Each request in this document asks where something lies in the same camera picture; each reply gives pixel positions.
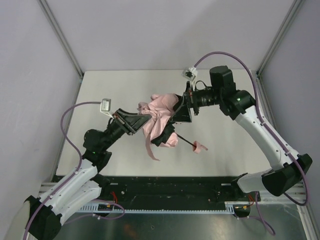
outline white wall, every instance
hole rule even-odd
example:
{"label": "white wall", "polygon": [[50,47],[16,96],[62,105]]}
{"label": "white wall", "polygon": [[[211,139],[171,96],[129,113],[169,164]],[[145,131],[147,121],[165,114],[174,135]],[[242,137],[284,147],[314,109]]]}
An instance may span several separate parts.
{"label": "white wall", "polygon": [[0,7],[0,239],[50,176],[79,80],[36,0]]}
{"label": "white wall", "polygon": [[[293,0],[47,0],[82,70],[258,68]],[[199,67],[241,66],[215,56]]]}
{"label": "white wall", "polygon": [[263,82],[279,132],[313,164],[307,174],[311,207],[320,224],[320,1],[305,1]]}

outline white table surface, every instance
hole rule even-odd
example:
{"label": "white table surface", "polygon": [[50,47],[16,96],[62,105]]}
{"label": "white table surface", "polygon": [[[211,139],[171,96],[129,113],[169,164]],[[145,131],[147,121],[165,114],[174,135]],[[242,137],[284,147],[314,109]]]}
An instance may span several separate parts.
{"label": "white table surface", "polygon": [[[245,70],[233,70],[237,89],[253,94],[253,87]],[[111,108],[136,113],[139,102],[149,102],[152,94],[176,93],[186,88],[182,70],[87,71],[77,103],[112,99]],[[210,85],[208,70],[200,70],[198,80]],[[74,110],[68,137],[82,153],[84,134],[89,129],[104,131],[109,118],[100,113],[99,105],[84,105]],[[176,126],[176,132],[208,148],[200,154],[179,140],[177,147],[151,146],[156,158],[152,160],[145,148],[140,130],[133,136],[124,135],[108,151],[112,157],[100,172],[112,176],[238,176],[270,168],[269,163],[249,134],[219,110],[219,106],[202,107],[192,123]],[[56,171],[66,175],[78,164],[78,154],[65,142]]]}

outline pink cloth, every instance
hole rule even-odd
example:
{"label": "pink cloth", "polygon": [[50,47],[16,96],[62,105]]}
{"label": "pink cloth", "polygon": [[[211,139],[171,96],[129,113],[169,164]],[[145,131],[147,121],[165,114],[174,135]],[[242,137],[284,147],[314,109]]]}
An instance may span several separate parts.
{"label": "pink cloth", "polygon": [[196,147],[194,147],[194,146],[192,147],[192,150],[193,150],[196,154],[200,153],[201,149],[204,149],[204,150],[208,151],[208,148],[206,148],[205,146],[203,146],[202,144],[200,144],[200,143],[197,142],[197,141],[194,141],[193,145],[196,146]]}
{"label": "pink cloth", "polygon": [[[151,119],[142,127],[145,137],[145,147],[148,155],[153,160],[159,160],[155,158],[151,150],[151,141],[159,137],[165,129],[167,122],[175,112],[173,107],[178,102],[178,97],[175,94],[153,94],[151,100],[150,103],[140,102],[138,111],[140,114],[151,115]],[[160,147],[174,148],[177,144],[178,136],[176,133],[172,133],[168,141],[161,143]]]}

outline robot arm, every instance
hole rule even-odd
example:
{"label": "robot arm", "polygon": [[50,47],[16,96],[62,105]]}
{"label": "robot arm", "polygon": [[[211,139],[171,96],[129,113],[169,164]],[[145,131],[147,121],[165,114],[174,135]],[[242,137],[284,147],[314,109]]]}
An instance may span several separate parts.
{"label": "robot arm", "polygon": [[[186,90],[174,108],[172,122],[191,122],[191,108],[196,116],[200,107],[219,105],[226,116],[230,116],[250,134],[271,166],[271,169],[263,172],[239,176],[235,180],[236,187],[244,193],[268,190],[271,194],[280,196],[301,181],[302,175],[290,155],[297,160],[304,173],[308,171],[312,159],[308,154],[300,155],[285,142],[264,116],[263,122],[260,121],[256,100],[247,91],[236,89],[232,71],[227,66],[213,67],[210,69],[212,86],[205,86],[202,90],[196,88],[195,73],[194,68],[183,72],[183,76],[190,81],[187,82]],[[287,152],[275,137],[286,146]]]}
{"label": "robot arm", "polygon": [[109,180],[99,174],[112,155],[107,149],[124,134],[135,134],[150,118],[120,108],[105,131],[88,130],[84,135],[86,151],[81,165],[38,198],[30,196],[26,200],[30,203],[30,218],[37,211],[28,232],[38,240],[52,240],[79,208],[110,191]]}

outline metal floor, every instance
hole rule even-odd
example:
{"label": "metal floor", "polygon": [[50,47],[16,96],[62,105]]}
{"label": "metal floor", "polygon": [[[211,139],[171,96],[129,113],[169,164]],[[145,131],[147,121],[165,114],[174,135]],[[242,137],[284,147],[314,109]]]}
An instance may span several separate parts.
{"label": "metal floor", "polygon": [[[125,214],[117,220],[82,218],[64,225],[55,240],[306,240],[297,207],[261,205],[271,236],[254,219],[223,214]],[[255,207],[252,216],[258,216]]]}

